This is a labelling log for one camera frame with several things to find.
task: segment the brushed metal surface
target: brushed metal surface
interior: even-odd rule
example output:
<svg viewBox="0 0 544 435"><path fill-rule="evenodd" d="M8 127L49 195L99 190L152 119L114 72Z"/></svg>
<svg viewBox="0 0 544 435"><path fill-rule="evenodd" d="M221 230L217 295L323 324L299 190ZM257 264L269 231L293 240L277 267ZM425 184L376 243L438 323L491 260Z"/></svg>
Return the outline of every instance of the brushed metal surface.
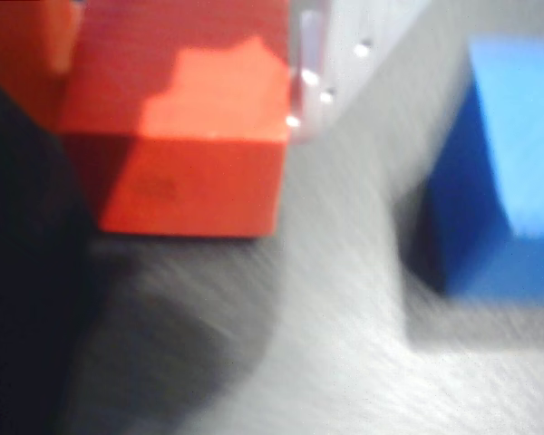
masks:
<svg viewBox="0 0 544 435"><path fill-rule="evenodd" d="M94 242L107 302L63 433L544 435L544 309L449 304L399 256L466 38L493 32L544 36L544 0L433 1L334 128L290 151L274 237Z"/></svg>

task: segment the metal surface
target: metal surface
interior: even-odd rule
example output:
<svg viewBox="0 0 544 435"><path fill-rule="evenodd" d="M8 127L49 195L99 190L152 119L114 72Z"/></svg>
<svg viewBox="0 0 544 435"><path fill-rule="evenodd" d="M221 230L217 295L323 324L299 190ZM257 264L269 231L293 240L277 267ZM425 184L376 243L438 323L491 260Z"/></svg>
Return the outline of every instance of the metal surface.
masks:
<svg viewBox="0 0 544 435"><path fill-rule="evenodd" d="M310 139L348 108L429 0L321 0L301 15L301 120Z"/></svg>
<svg viewBox="0 0 544 435"><path fill-rule="evenodd" d="M107 302L59 433L544 435L544 309L446 303L398 254L468 81L466 40L496 32L544 36L544 0L432 2L334 128L290 151L274 237L95 240ZM18 281L42 316L40 285ZM60 335L60 317L35 334ZM29 334L9 363L40 361ZM36 384L21 406L40 408Z"/></svg>

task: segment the gray surface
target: gray surface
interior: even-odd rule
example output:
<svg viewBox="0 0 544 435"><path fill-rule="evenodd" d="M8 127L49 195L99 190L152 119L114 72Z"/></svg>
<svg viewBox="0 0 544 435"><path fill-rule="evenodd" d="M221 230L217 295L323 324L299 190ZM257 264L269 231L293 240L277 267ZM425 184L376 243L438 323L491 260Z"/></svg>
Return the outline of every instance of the gray surface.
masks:
<svg viewBox="0 0 544 435"><path fill-rule="evenodd" d="M434 1L355 106L293 148L256 242L103 240L111 290L69 434L544 434L544 308L459 307L399 260L470 33L544 1Z"/></svg>

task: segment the cube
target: cube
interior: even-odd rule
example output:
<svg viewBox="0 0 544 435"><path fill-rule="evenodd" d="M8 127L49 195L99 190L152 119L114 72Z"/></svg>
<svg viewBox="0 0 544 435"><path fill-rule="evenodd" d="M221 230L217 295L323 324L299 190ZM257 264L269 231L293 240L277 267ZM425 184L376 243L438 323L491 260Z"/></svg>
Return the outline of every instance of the cube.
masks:
<svg viewBox="0 0 544 435"><path fill-rule="evenodd" d="M287 20L287 0L87 2L59 130L101 229L274 231Z"/></svg>
<svg viewBox="0 0 544 435"><path fill-rule="evenodd" d="M544 302L544 41L477 40L429 183L445 292Z"/></svg>

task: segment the white object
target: white object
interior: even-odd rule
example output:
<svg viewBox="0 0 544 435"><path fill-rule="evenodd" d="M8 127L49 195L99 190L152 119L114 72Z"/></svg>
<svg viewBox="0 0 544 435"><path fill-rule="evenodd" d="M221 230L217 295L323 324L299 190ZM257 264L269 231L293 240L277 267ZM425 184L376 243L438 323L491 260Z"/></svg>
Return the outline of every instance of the white object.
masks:
<svg viewBox="0 0 544 435"><path fill-rule="evenodd" d="M297 140L335 122L430 0L319 0L300 16Z"/></svg>

